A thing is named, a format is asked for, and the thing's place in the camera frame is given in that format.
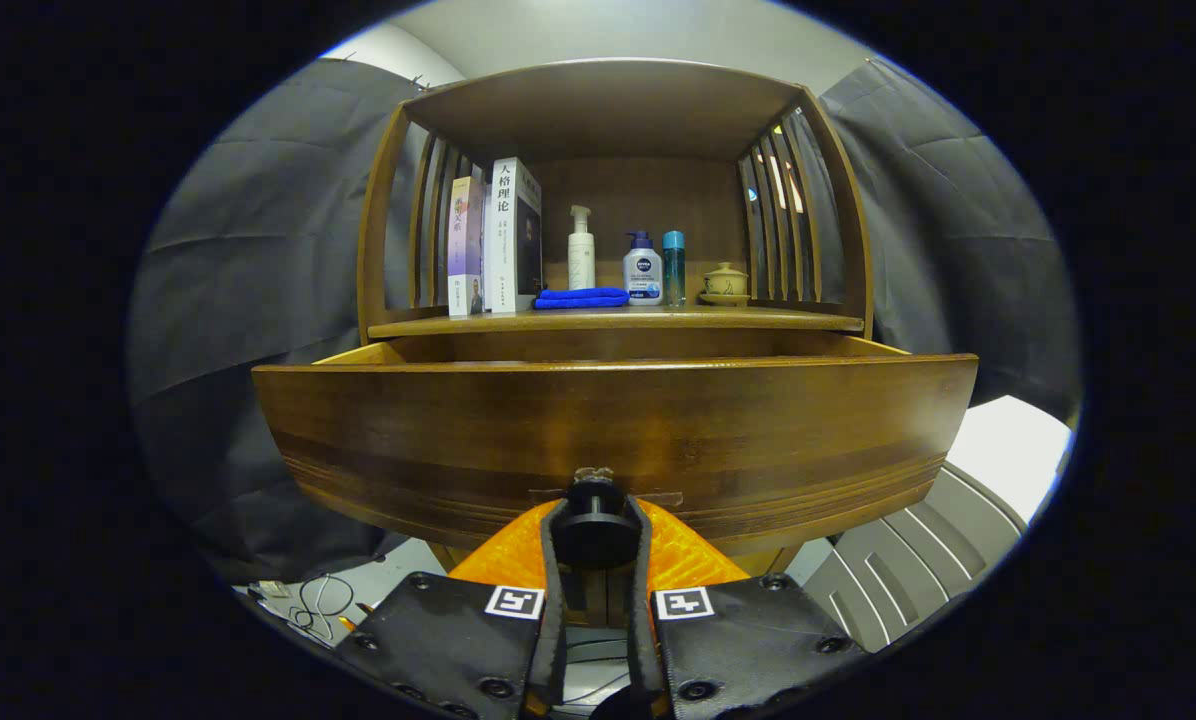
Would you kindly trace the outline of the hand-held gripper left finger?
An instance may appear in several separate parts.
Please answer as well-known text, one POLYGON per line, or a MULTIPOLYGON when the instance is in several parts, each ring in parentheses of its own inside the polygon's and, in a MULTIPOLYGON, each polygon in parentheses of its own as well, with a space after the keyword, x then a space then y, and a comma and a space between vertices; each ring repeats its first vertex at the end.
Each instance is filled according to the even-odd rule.
POLYGON ((566 666, 551 537, 563 507, 524 512, 451 574, 407 574, 338 642, 338 666, 429 719, 547 716, 566 666))

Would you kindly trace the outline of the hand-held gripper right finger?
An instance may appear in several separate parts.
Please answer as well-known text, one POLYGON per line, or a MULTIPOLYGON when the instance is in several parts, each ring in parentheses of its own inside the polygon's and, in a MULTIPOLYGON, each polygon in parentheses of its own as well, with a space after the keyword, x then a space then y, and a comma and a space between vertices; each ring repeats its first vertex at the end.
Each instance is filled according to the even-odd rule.
POLYGON ((642 498, 627 502, 633 566, 630 696, 649 719, 776 719, 868 660, 781 570, 744 573, 642 498))

